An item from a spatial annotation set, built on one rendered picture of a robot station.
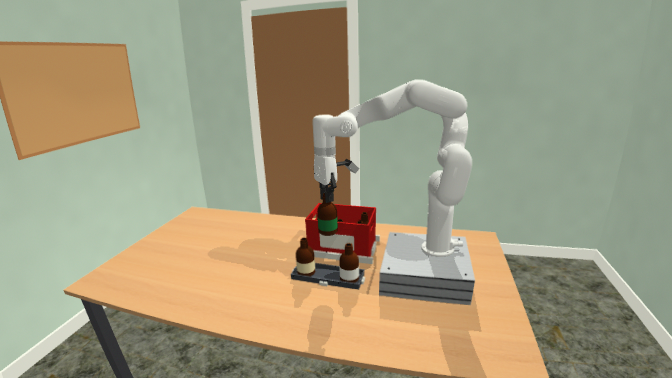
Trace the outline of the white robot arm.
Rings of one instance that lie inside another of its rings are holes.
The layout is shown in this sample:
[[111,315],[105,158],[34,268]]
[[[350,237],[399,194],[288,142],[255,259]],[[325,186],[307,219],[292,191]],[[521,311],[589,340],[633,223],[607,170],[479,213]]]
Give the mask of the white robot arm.
[[315,116],[314,154],[334,155],[335,136],[351,137],[357,128],[365,124],[390,119],[416,106],[441,115],[443,133],[437,160],[443,171],[436,171],[428,181],[427,236],[422,250],[434,257],[446,257],[453,254],[455,246],[463,246],[463,242],[457,242],[458,239],[452,240],[451,235],[454,205],[462,200],[472,169],[471,155],[466,149],[463,150],[468,133],[467,101],[458,92],[428,81],[415,81],[379,95],[337,117]]

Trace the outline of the red crate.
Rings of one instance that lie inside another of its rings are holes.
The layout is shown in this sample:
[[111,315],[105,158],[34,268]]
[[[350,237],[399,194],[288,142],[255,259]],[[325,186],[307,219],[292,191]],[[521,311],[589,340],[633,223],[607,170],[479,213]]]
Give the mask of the red crate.
[[[376,222],[368,208],[334,204],[337,208],[337,219],[342,219],[343,222],[338,222],[336,234],[323,236],[318,232],[317,210],[320,204],[318,203],[305,219],[308,246],[316,251],[342,254],[345,252],[345,244],[351,243],[353,252],[358,256],[371,256],[371,249],[376,239]],[[368,213],[368,225],[357,224],[357,221],[361,220],[362,212]],[[313,220],[315,214],[316,219]]]

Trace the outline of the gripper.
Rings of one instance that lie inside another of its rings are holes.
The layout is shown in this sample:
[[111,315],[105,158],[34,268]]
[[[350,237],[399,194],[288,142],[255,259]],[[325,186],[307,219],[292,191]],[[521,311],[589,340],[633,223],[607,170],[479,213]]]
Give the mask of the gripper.
[[[314,156],[314,179],[319,182],[320,196],[322,200],[323,194],[325,193],[326,203],[334,201],[334,189],[337,187],[335,155],[336,153],[330,156]],[[328,188],[328,185],[331,186]]]

